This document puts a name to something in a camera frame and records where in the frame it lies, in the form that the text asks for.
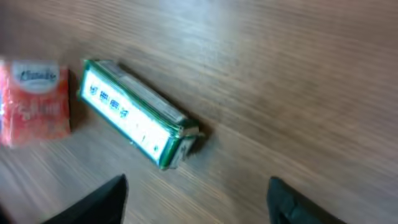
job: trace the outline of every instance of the wood grain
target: wood grain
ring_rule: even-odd
[[[211,134],[158,171],[72,94],[73,134],[0,150],[0,201],[39,223],[116,174],[125,223],[268,223],[278,175],[348,223],[398,223],[398,2],[3,0],[0,54],[120,60]]]

